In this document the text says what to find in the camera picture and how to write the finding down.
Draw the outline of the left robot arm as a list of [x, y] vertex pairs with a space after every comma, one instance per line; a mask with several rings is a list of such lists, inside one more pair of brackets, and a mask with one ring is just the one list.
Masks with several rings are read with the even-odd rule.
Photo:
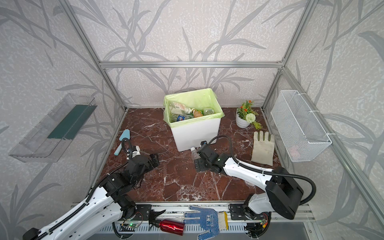
[[126, 152], [128, 161], [97, 183], [83, 201], [40, 230], [28, 230], [23, 239], [86, 240], [108, 224], [134, 217], [138, 208], [127, 194], [160, 162], [158, 154], [142, 156], [138, 147], [129, 146]]

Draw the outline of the pepsi bottle blue cap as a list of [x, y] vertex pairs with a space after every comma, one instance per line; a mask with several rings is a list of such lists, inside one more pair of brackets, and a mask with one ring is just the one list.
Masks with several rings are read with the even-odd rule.
[[171, 122], [172, 123], [175, 123], [175, 122], [180, 122], [180, 121], [184, 121], [184, 120], [189, 120], [189, 119], [193, 119], [194, 116], [193, 115], [181, 115], [181, 114], [171, 114]]

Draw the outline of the clear bottle green cap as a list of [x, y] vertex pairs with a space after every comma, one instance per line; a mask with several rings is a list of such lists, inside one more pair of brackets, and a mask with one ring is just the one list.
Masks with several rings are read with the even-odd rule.
[[215, 114], [215, 110], [211, 107], [207, 107], [203, 109], [204, 116], [213, 115]]

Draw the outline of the square red text label bottle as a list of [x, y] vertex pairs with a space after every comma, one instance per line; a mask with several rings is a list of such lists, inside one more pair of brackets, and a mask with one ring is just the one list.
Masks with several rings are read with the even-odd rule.
[[176, 115], [187, 115], [192, 112], [192, 109], [187, 107], [186, 105], [172, 101], [169, 103], [169, 109], [172, 114]]

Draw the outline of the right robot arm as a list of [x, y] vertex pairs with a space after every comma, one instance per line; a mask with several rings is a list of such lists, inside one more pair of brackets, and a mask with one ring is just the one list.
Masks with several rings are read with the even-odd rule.
[[191, 148], [197, 172], [211, 171], [249, 182], [263, 190], [262, 194], [249, 195], [242, 205], [248, 219], [269, 212], [292, 220], [299, 206], [308, 203], [317, 192], [316, 184], [308, 177], [290, 174], [285, 168], [261, 168], [237, 159], [232, 140], [229, 154], [218, 154], [211, 148], [211, 142], [203, 141], [199, 148]]

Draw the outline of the clear bottle white cap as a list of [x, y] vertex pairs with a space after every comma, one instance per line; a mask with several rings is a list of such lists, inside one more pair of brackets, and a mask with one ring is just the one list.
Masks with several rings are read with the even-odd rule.
[[191, 148], [191, 158], [192, 160], [200, 159], [200, 155], [197, 153], [197, 149], [194, 147]]

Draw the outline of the brown label tea bottle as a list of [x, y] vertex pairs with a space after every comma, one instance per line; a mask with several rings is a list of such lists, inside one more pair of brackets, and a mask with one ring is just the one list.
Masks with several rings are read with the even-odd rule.
[[196, 110], [196, 109], [193, 110], [193, 115], [194, 115], [194, 118], [199, 118], [199, 117], [203, 117], [204, 116], [201, 111]]

